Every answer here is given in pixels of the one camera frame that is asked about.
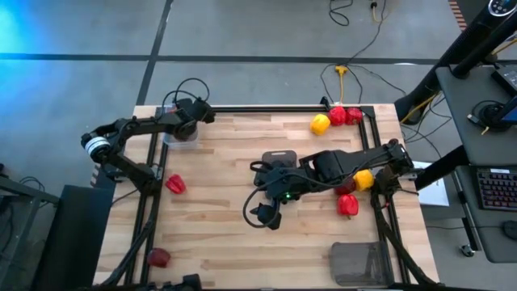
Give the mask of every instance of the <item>black desk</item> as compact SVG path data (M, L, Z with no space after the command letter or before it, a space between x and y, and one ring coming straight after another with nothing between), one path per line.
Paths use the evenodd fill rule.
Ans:
M517 213L479 209L469 168L462 167L517 166L517 129L512 128L505 133L489 131L482 136L481 129L467 120L467 115L478 102L490 99L505 103L511 98L490 77L492 72L492 68L476 68L470 72L468 78L458 79L452 76L449 68L436 70L463 145L434 162L415 181L417 189L420 189L453 171L456 172L455 178L463 188L460 190L460 198L467 207L465 220L471 216L475 226L500 226L507 220L517 221ZM478 234L489 261L517 263L517 242L507 238L500 229L477 229L473 231L474 239L477 240Z

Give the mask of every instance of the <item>chair wheel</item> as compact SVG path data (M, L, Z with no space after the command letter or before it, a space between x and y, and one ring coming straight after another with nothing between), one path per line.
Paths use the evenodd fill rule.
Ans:
M461 246L460 251L464 256L469 258L474 257L474 255L476 254L476 251L474 251L469 244Z

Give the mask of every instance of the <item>bell pepper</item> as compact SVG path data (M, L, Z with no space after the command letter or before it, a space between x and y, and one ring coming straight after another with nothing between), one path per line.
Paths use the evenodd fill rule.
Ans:
M358 171L354 175L355 185L357 186L357 191L364 191L371 186L373 186L373 182L375 182L375 178L370 170L362 170Z
M172 175L165 182L165 186L169 188L174 194L181 194L187 190L187 186L185 186L185 182L181 179L180 175Z
M147 255L147 264L153 267L167 268L169 261L169 252L159 247L155 247Z
M324 114L318 114L310 123L310 131L316 135L322 135L330 126L330 119Z
M334 107L329 111L330 123L333 126L343 125L347 120L347 112L341 106Z
M347 109L347 118L345 123L347 125L355 125L361 123L363 119L363 112L358 108L348 108Z
M341 195L338 199L338 214L355 216L359 213L359 202L352 194Z
M353 191L355 191L355 181L353 179L347 179L343 186L334 188L334 194L336 195L346 195Z

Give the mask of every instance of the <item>yellow bell pepper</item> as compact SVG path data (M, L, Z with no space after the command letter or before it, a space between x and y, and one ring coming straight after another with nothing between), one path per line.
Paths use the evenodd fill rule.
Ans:
M324 114L318 114L310 122L310 131L314 134L322 135L330 126L330 119Z
M370 172L370 170L362 170L355 173L354 181L356 190L364 191L373 186L375 178L373 177L373 174Z

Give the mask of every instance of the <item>red bell pepper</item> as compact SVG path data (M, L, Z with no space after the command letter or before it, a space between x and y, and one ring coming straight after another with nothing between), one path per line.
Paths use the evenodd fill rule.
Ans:
M181 176L176 174L169 177L169 179L165 182L165 186L175 194L181 194L187 190L187 186L185 186Z
M347 112L341 106L334 107L329 111L330 124L333 126L343 125L347 120Z
M355 216L359 213L359 202L352 194L341 195L338 199L338 214Z
M348 108L347 109L347 119L345 123L347 125L355 125L361 123L363 119L363 112L358 108Z
M169 261L169 252L159 247L155 247L147 255L147 264L153 267L167 268L167 264L169 263Z
M336 195L346 195L355 191L355 188L355 181L353 179L347 179L343 186L334 188L334 193Z

